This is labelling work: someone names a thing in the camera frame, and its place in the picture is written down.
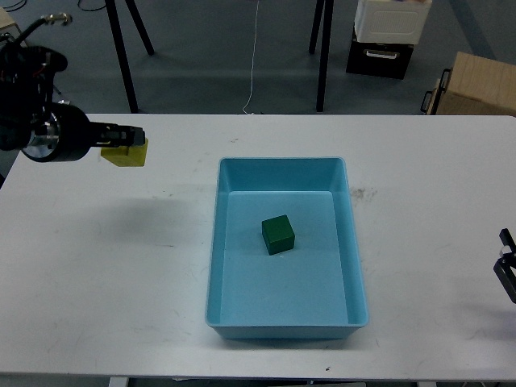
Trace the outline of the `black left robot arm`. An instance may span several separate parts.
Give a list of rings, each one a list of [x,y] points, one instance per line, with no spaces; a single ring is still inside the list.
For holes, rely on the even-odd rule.
[[[30,160],[75,161],[91,148],[119,167],[141,167],[148,139],[141,127],[92,122],[78,107],[54,102],[54,77],[66,57],[43,46],[22,45],[38,27],[71,23],[66,13],[44,15],[19,36],[3,34],[1,48],[1,149]]]

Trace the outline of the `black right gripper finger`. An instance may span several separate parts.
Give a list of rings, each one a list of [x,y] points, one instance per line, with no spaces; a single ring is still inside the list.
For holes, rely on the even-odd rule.
[[[507,228],[501,229],[499,237],[502,249],[493,271],[510,300],[515,303],[515,242]]]

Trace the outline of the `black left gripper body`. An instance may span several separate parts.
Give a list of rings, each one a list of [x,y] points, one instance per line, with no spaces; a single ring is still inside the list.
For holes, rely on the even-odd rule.
[[[22,153],[39,163],[80,160],[93,147],[118,147],[119,133],[113,129],[114,124],[91,122],[76,106],[53,103]]]

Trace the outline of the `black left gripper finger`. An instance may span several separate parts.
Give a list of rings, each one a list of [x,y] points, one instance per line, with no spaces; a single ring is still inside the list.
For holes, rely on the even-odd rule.
[[[104,148],[140,147],[146,141],[144,129],[133,126],[110,125],[101,129],[98,146]]]

